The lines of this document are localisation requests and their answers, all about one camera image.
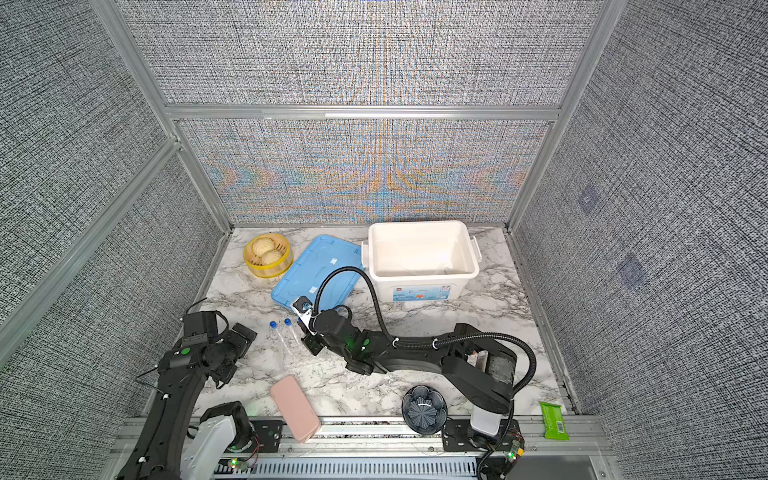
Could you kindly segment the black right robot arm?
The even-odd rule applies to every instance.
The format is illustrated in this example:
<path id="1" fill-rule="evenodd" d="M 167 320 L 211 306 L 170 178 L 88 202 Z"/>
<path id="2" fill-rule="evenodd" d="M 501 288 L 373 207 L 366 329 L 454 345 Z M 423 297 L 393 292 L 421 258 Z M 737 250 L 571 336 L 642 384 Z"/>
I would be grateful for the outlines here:
<path id="1" fill-rule="evenodd" d="M 514 411 L 516 395 L 533 379 L 537 360 L 530 346 L 505 333 L 458 323 L 436 337 L 388 337 L 353 325 L 348 308 L 309 312 L 300 320 L 302 342 L 314 355 L 326 348 L 359 375 L 417 371 L 447 379 L 475 407 L 494 414 Z"/>

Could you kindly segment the clear plastic test tube rack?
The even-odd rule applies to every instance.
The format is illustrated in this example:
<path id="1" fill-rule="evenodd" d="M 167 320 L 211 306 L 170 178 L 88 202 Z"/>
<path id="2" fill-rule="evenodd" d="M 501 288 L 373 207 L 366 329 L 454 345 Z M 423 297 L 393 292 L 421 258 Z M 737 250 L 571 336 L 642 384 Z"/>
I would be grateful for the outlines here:
<path id="1" fill-rule="evenodd" d="M 317 358 L 307 348 L 297 342 L 294 335 L 284 325 L 267 328 L 267 338 L 273 344 L 272 348 L 279 353 L 280 362 L 284 368 L 298 368 L 313 364 Z"/>

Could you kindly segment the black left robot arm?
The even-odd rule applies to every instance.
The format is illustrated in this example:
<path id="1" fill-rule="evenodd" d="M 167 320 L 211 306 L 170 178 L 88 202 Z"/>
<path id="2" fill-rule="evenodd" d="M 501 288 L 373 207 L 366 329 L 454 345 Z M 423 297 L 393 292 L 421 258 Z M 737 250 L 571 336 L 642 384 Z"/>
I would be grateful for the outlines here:
<path id="1" fill-rule="evenodd" d="M 118 479 L 208 479 L 227 449 L 249 445 L 252 425 L 238 401 L 207 410 L 194 438 L 188 433 L 205 383 L 228 384 L 256 338 L 239 323 L 219 330 L 215 312 L 183 319 L 180 339 L 158 362 L 157 393 Z"/>

